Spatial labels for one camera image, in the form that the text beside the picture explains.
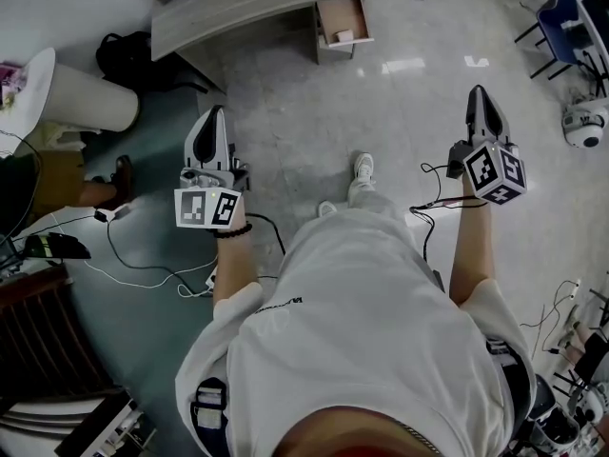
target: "white pants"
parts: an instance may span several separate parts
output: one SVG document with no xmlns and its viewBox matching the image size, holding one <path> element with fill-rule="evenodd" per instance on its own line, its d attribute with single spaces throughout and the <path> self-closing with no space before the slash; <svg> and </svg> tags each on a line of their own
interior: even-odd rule
<svg viewBox="0 0 609 457">
<path fill-rule="evenodd" d="M 374 187 L 358 179 L 351 182 L 347 194 L 347 204 L 350 209 L 367 209 L 373 213 L 379 213 L 385 217 L 406 223 L 403 211 L 398 206 L 381 195 Z"/>
</svg>

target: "brown pants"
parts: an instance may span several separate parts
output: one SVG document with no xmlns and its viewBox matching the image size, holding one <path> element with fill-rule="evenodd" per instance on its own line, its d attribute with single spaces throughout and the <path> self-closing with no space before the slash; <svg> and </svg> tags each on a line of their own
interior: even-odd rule
<svg viewBox="0 0 609 457">
<path fill-rule="evenodd" d="M 83 154 L 71 150 L 41 150 L 42 168 L 28 225 L 63 207 L 78 205 L 85 183 Z"/>
</svg>

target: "brown leather shoe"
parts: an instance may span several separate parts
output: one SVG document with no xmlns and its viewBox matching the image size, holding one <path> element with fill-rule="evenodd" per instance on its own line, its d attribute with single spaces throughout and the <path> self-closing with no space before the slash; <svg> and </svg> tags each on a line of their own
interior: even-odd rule
<svg viewBox="0 0 609 457">
<path fill-rule="evenodd" d="M 133 165 L 129 156 L 124 155 L 116 160 L 116 172 L 112 174 L 110 183 L 116 188 L 116 195 L 98 205 L 98 209 L 116 210 L 133 199 Z"/>
</svg>

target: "white t-shirt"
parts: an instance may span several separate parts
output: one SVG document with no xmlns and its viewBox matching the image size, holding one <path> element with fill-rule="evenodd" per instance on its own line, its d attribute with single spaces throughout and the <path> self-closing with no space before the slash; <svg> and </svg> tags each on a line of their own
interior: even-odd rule
<svg viewBox="0 0 609 457">
<path fill-rule="evenodd" d="M 199 442 L 190 402 L 224 374 L 233 457 L 268 457 L 304 417 L 336 406 L 387 415 L 444 456 L 497 456 L 514 409 L 485 336 L 525 361 L 534 401 L 526 343 L 497 283 L 458 308 L 404 223 L 349 209 L 298 232 L 270 300 L 252 283 L 216 306 L 176 378 L 178 409 Z"/>
</svg>

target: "forearm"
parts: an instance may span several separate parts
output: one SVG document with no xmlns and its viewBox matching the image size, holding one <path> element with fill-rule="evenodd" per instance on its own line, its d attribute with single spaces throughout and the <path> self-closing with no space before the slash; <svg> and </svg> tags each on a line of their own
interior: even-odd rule
<svg viewBox="0 0 609 457">
<path fill-rule="evenodd" d="M 463 195 L 473 195 L 469 179 L 463 176 Z M 475 206 L 480 200 L 464 202 Z M 495 277 L 491 240 L 490 205 L 476 209 L 462 209 L 455 260 L 450 278 L 450 298 L 457 304 L 465 302 L 480 281 Z"/>
<path fill-rule="evenodd" d="M 241 229 L 246 225 L 243 198 L 239 203 L 230 230 Z M 250 232 L 238 237 L 218 239 L 218 270 L 213 290 L 214 306 L 220 300 L 230 298 L 255 281 L 258 281 L 258 275 Z"/>
</svg>

